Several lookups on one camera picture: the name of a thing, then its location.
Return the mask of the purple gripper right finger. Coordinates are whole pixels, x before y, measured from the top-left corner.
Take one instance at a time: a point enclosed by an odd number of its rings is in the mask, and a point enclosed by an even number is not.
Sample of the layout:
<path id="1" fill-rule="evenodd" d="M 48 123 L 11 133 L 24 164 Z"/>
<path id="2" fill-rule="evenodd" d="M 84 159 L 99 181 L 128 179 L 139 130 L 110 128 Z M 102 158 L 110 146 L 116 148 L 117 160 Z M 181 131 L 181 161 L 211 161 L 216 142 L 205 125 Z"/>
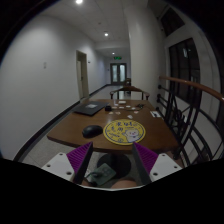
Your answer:
<path id="1" fill-rule="evenodd" d="M 158 159 L 158 154 L 136 142 L 133 143 L 132 154 L 142 184 L 150 184 L 150 172 Z"/>

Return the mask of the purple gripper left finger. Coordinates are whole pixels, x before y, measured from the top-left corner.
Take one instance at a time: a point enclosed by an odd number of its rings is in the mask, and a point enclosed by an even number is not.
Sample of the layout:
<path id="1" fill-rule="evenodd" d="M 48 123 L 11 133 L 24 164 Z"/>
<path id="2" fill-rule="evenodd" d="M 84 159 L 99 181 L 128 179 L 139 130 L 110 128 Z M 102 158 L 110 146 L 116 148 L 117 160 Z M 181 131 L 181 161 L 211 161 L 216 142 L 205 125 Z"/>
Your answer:
<path id="1" fill-rule="evenodd" d="M 86 173 L 91 155 L 93 153 L 93 143 L 89 142 L 82 145 L 67 154 L 67 158 L 75 172 L 73 182 L 81 184 Z"/>

